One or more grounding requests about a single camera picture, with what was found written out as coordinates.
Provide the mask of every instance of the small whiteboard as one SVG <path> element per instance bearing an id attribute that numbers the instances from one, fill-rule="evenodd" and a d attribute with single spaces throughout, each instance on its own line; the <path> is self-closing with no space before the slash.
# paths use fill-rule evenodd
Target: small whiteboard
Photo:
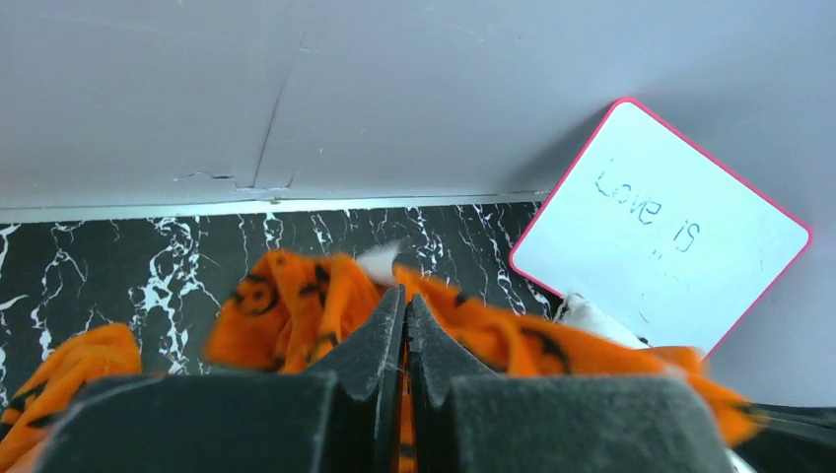
<path id="1" fill-rule="evenodd" d="M 632 99 L 617 101 L 511 252 L 653 346 L 710 352 L 809 228 Z"/>

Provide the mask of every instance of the black pattern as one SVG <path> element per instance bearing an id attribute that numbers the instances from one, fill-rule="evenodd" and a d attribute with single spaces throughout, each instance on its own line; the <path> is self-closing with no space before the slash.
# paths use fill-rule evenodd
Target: black pattern
<path id="1" fill-rule="evenodd" d="M 264 306 L 264 308 L 254 307 L 247 313 L 247 315 L 258 317 L 276 308 L 276 306 L 279 304 L 279 290 L 275 286 L 273 286 L 269 281 L 267 281 L 267 279 L 256 274 L 247 274 L 246 276 L 244 276 L 244 280 L 253 283 L 253 285 L 261 286 L 261 288 L 256 289 L 252 292 L 252 298 L 254 299 L 254 302 L 256 304 L 259 304 L 264 299 L 264 292 L 270 294 L 270 300 L 267 303 L 267 305 Z M 235 292 L 235 298 L 236 301 L 239 302 L 239 304 L 242 304 L 245 299 L 238 292 Z"/>
<path id="2" fill-rule="evenodd" d="M 536 208 L 522 203 L 0 224 L 0 347 L 6 353 L 0 404 L 59 344 L 110 322 L 130 326 L 143 370 L 210 372 L 201 357 L 214 315 L 225 300 L 236 302 L 230 292 L 268 249 L 358 254 L 411 237 L 399 262 L 461 287 L 474 301 L 550 316 L 555 298 L 508 264 L 511 245 Z M 284 257 L 275 253 L 275 263 Z M 265 289 L 264 295 L 270 293 Z M 259 309 L 270 299 L 263 302 Z"/>
<path id="3" fill-rule="evenodd" d="M 562 348 L 560 348 L 560 345 L 558 345 L 557 342 L 544 334 L 529 328 L 522 328 L 520 332 L 522 335 L 531 336 L 539 340 L 540 344 L 543 346 L 543 354 L 551 355 L 556 358 L 563 366 L 563 374 L 572 374 L 572 364 L 569 363 L 569 356 Z"/>
<path id="4" fill-rule="evenodd" d="M 316 282 L 308 284 L 299 290 L 300 296 L 307 296 L 310 294 L 319 295 L 319 304 L 325 307 L 325 301 L 328 299 L 328 283 L 331 282 L 331 276 L 325 271 L 321 264 L 317 264 L 313 268 L 313 273 L 316 276 Z"/>
<path id="5" fill-rule="evenodd" d="M 26 410 L 27 399 L 29 399 L 30 397 L 34 397 L 34 399 L 37 399 L 37 397 L 43 393 L 43 390 L 45 388 L 46 381 L 33 387 L 32 389 L 29 389 L 28 391 L 24 391 L 18 394 L 9 402 L 9 409 L 24 412 L 24 410 Z"/>

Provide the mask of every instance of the gray wall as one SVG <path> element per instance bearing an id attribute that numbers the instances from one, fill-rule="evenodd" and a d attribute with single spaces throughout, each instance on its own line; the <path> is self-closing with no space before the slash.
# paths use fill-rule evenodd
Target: gray wall
<path id="1" fill-rule="evenodd" d="M 712 359 L 836 403 L 836 3 L 3 0 L 0 209 L 496 194 L 632 95 L 812 224 Z"/>

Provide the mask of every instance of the white trim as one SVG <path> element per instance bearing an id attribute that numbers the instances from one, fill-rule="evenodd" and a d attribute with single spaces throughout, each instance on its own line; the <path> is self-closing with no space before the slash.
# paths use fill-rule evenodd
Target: white trim
<path id="1" fill-rule="evenodd" d="M 219 204 L 130 205 L 112 207 L 44 207 L 0 209 L 0 223 L 69 222 L 94 220 L 151 219 L 193 215 L 264 214 L 318 212 L 325 210 L 432 207 L 437 205 L 507 204 L 542 202 L 547 191 L 503 195 L 460 195 L 446 197 L 385 197 L 372 199 L 297 199 L 277 201 L 225 202 Z"/>

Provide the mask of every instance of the pink frame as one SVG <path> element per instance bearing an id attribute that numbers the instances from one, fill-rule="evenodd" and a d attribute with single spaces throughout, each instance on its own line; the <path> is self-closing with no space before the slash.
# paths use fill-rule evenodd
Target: pink frame
<path id="1" fill-rule="evenodd" d="M 528 232 L 531 230 L 531 228 L 534 226 L 534 224 L 536 224 L 536 223 L 537 223 L 537 220 L 539 220 L 540 215 L 542 214 L 543 210 L 545 210 L 545 208 L 549 205 L 549 202 L 551 202 L 551 199 L 552 199 L 552 198 L 554 198 L 555 194 L 557 194 L 557 191 L 558 191 L 558 190 L 560 190 L 560 186 L 561 186 L 561 185 L 563 185 L 563 181 L 565 181 L 565 180 L 566 180 L 566 178 L 569 176 L 569 174 L 570 174 L 570 173 L 572 173 L 572 169 L 574 169 L 574 168 L 575 168 L 575 165 L 576 165 L 576 164 L 578 163 L 578 161 L 579 161 L 579 160 L 580 160 L 580 159 L 584 156 L 584 153 L 587 151 L 587 148 L 589 147 L 590 143 L 592 142 L 592 140 L 594 140 L 594 139 L 595 139 L 595 136 L 597 136 L 598 131 L 600 131 L 600 129 L 601 129 L 601 127 L 603 126 L 603 124 L 604 124 L 604 123 L 606 123 L 606 120 L 608 120 L 608 119 L 609 119 L 609 115 L 612 113 L 612 111 L 613 111 L 613 110 L 615 110 L 615 108 L 616 108 L 616 107 L 618 107 L 619 105 L 621 105 L 621 104 L 623 104 L 623 103 L 631 103 L 631 104 L 633 104 L 633 105 L 637 106 L 638 108 L 640 108 L 641 110 L 643 110 L 646 114 L 648 114 L 649 116 L 651 116 L 653 119 L 655 119 L 655 120 L 656 120 L 657 122 L 659 122 L 661 125 L 663 125 L 665 128 L 667 128 L 667 129 L 668 129 L 668 130 L 670 130 L 672 133 L 674 133 L 676 136 L 678 136 L 678 137 L 679 137 L 682 141 L 684 141 L 685 143 L 687 143 L 688 145 L 690 145 L 693 149 L 695 149 L 695 150 L 697 150 L 698 152 L 700 152 L 700 154 L 702 154 L 703 156 L 705 156 L 706 158 L 708 158 L 708 159 L 709 159 L 712 163 L 714 163 L 715 165 L 717 165 L 720 169 L 722 169 L 722 170 L 724 170 L 725 172 L 727 172 L 729 175 L 731 175 L 732 177 L 734 177 L 735 179 L 737 179 L 740 183 L 742 183 L 743 185 L 745 185 L 746 187 L 748 187 L 749 189 L 751 189 L 751 191 L 752 191 L 752 192 L 754 192 L 754 193 L 756 193 L 757 195 L 759 195 L 760 197 L 762 197 L 764 200 L 766 200 L 767 202 L 769 202 L 769 204 L 770 204 L 770 205 L 772 205 L 773 207 L 775 207 L 776 209 L 778 209 L 779 211 L 781 211 L 784 215 L 786 215 L 787 217 L 789 217 L 791 220 L 793 220 L 794 222 L 796 222 L 797 224 L 799 224 L 799 225 L 800 225 L 803 229 L 805 229 L 805 230 L 806 230 L 806 232 L 807 232 L 807 242 L 806 242 L 806 244 L 805 244 L 805 245 L 801 248 L 801 250 L 799 251 L 799 253 L 798 253 L 798 254 L 796 254 L 796 256 L 795 256 L 795 257 L 794 257 L 794 258 L 790 261 L 790 263 L 788 263 L 788 264 L 787 264 L 787 266 L 786 266 L 783 270 L 781 270 L 781 273 L 779 273 L 779 274 L 778 274 L 778 276 L 776 276 L 776 277 L 775 277 L 775 279 L 774 279 L 774 280 L 773 280 L 773 281 L 769 284 L 769 286 L 767 286 L 767 288 L 763 291 L 763 293 L 761 293 L 761 294 L 760 294 L 760 296 L 758 296 L 758 297 L 757 297 L 757 299 L 755 299 L 755 301 L 754 301 L 754 302 L 753 302 L 753 303 L 752 303 L 752 304 L 751 304 L 751 305 L 750 305 L 750 306 L 746 309 L 746 311 L 745 311 L 745 312 L 744 312 L 744 313 L 740 316 L 740 318 L 737 320 L 737 322 L 735 322 L 735 323 L 734 323 L 734 325 L 733 325 L 733 326 L 729 329 L 729 331 L 728 331 L 728 332 L 726 332 L 726 334 L 725 334 L 725 335 L 723 335 L 723 338 L 721 338 L 721 339 L 720 339 L 720 341 L 719 341 L 719 342 L 717 342 L 717 345 L 715 345 L 715 346 L 714 346 L 714 348 L 712 348 L 712 350 L 711 350 L 711 351 L 710 351 L 710 352 L 709 352 L 706 356 L 711 355 L 712 353 L 714 353 L 714 351 L 717 349 L 717 347 L 719 347 L 719 346 L 723 343 L 723 341 L 724 341 L 724 340 L 726 340 L 726 337 L 728 337 L 728 336 L 729 336 L 729 334 L 730 334 L 730 333 L 732 333 L 732 331 L 733 331 L 733 330 L 734 330 L 734 329 L 735 329 L 735 328 L 736 328 L 736 327 L 740 324 L 740 321 L 741 321 L 741 320 L 743 320 L 743 318 L 744 318 L 747 314 L 749 314 L 749 312 L 751 311 L 751 309 L 752 309 L 752 308 L 753 308 L 753 307 L 754 307 L 754 306 L 755 306 L 755 305 L 756 305 L 756 304 L 757 304 L 757 303 L 758 303 L 758 302 L 759 302 L 759 301 L 763 298 L 763 296 L 764 296 L 766 293 L 768 293 L 768 292 L 769 292 L 769 290 L 770 290 L 770 289 L 772 289 L 772 287 L 775 285 L 775 283 L 776 283 L 779 279 L 781 279 L 781 277 L 782 277 L 782 276 L 784 276 L 784 273 L 786 273 L 786 272 L 787 272 L 787 270 L 788 270 L 791 266 L 793 266 L 793 264 L 796 262 L 796 260 L 798 260 L 798 259 L 799 259 L 799 257 L 800 257 L 800 256 L 801 256 L 801 255 L 802 255 L 802 254 L 803 254 L 803 253 L 804 253 L 804 252 L 805 252 L 808 248 L 809 248 L 810 244 L 812 243 L 812 229 L 810 228 L 810 226 L 809 226 L 808 224 L 806 224 L 806 223 L 802 222 L 801 220 L 799 220 L 799 219 L 798 219 L 795 215 L 793 215 L 793 214 L 791 214 L 789 211 L 787 211 L 787 209 L 785 209 L 784 207 L 782 207 L 782 206 L 778 205 L 775 201 L 773 201 L 771 198 L 769 198 L 769 196 L 767 196 L 766 194 L 764 194 L 763 192 L 761 192 L 761 190 L 760 190 L 760 189 L 758 189 L 757 187 L 753 186 L 753 185 L 752 185 L 752 184 L 750 184 L 748 181 L 746 181 L 745 179 L 743 179 L 742 177 L 740 177 L 739 175 L 737 175 L 737 173 L 735 173 L 733 170 L 729 169 L 729 168 L 728 168 L 726 165 L 724 165 L 723 163 L 721 163 L 721 162 L 717 161 L 717 160 L 716 160 L 713 156 L 711 156 L 711 155 L 710 155 L 710 154 L 708 154 L 705 150 L 703 150 L 703 149 L 702 149 L 702 148 L 700 148 L 698 145 L 696 145 L 694 142 L 692 142 L 691 140 L 689 140 L 689 139 L 688 139 L 688 137 L 686 137 L 685 135 L 683 135 L 682 133 L 680 133 L 680 132 L 679 132 L 679 130 L 677 130 L 677 129 L 673 128 L 672 126 L 670 126 L 670 124 L 668 124 L 666 121 L 662 120 L 662 119 L 661 119 L 658 115 L 656 115 L 655 113 L 653 113 L 653 111 L 652 111 L 652 110 L 648 109 L 648 108 L 647 108 L 646 106 L 644 106 L 641 102 L 639 102 L 639 101 L 637 101 L 637 100 L 635 100 L 635 99 L 633 99 L 633 98 L 631 98 L 631 97 L 623 97 L 623 98 L 621 98 L 621 99 L 617 100 L 617 101 L 616 101 L 616 102 L 615 102 L 615 103 L 614 103 L 614 104 L 613 104 L 613 105 L 609 108 L 609 110 L 607 111 L 607 113 L 606 113 L 606 115 L 604 116 L 604 118 L 603 118 L 603 120 L 601 121 L 601 123 L 598 125 L 598 127 L 595 129 L 595 131 L 592 133 L 592 136 L 590 136 L 590 139 L 587 141 L 587 143 L 584 145 L 584 148 L 583 148 L 583 149 L 581 149 L 581 152 L 580 152 L 580 153 L 579 153 L 579 154 L 575 157 L 575 159 L 572 161 L 572 164 L 569 166 L 569 169 L 567 169 L 567 170 L 566 170 L 566 173 L 564 173 L 564 174 L 563 174 L 563 177 L 561 177 L 561 178 L 560 178 L 560 180 L 558 181 L 557 185 L 554 187 L 554 190 L 552 190 L 552 191 L 551 191 L 551 193 L 549 194 L 548 198 L 547 198 L 547 199 L 545 200 L 545 202 L 543 203 L 542 207 L 540 207 L 540 210 L 539 210 L 539 211 L 537 211 L 536 215 L 534 215 L 534 218 L 531 220 L 531 223 L 529 223 L 529 224 L 528 224 L 528 226 L 525 228 L 525 231 L 524 231 L 524 232 L 522 232 L 522 236 L 520 236 L 520 239 L 519 239 L 519 240 L 518 240 L 518 241 L 514 244 L 514 247 L 513 247 L 513 248 L 511 248 L 511 253 L 510 253 L 510 255 L 509 255 L 509 262 L 510 262 L 510 264 L 511 264 L 511 267 L 512 267 L 512 268 L 514 268 L 514 270 L 515 270 L 518 274 L 520 274 L 520 275 L 522 275 L 522 276 L 524 276 L 524 277 L 528 278 L 530 281 L 533 281 L 534 283 L 536 283 L 538 286 L 540 286 L 541 288 L 545 289 L 546 291 L 548 291 L 548 292 L 550 292 L 550 293 L 552 293 L 552 294 L 555 294 L 555 295 L 557 295 L 557 296 L 559 296 L 559 297 L 563 297 L 563 295 L 562 295 L 562 294 L 560 294 L 560 292 L 558 292 L 558 291 L 556 291 L 556 290 L 554 290 L 554 289 L 552 289 L 552 288 L 549 288 L 548 286 L 546 286 L 545 284 L 543 284 L 541 281 L 538 281 L 536 278 L 534 278 L 534 277 L 532 277 L 532 276 L 530 276 L 530 275 L 526 274 L 523 270 L 521 270 L 519 267 L 517 267 L 517 265 L 516 265 L 516 264 L 514 264 L 514 254 L 517 252 L 517 248 L 520 246 L 520 243 L 522 243 L 522 242 L 523 242 L 523 240 L 525 239 L 525 237 L 528 235 Z"/>

